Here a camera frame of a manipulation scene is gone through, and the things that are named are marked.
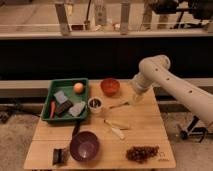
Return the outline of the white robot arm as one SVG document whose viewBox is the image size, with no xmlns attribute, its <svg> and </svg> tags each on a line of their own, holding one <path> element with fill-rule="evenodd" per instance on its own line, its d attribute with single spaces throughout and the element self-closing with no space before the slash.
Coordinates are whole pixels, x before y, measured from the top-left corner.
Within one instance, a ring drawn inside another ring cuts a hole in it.
<svg viewBox="0 0 213 171">
<path fill-rule="evenodd" d="M 213 127 L 213 95 L 170 73 L 170 65 L 166 55 L 142 59 L 139 72 L 131 80 L 135 93 L 142 95 L 153 83 L 157 83 L 208 128 Z"/>
</svg>

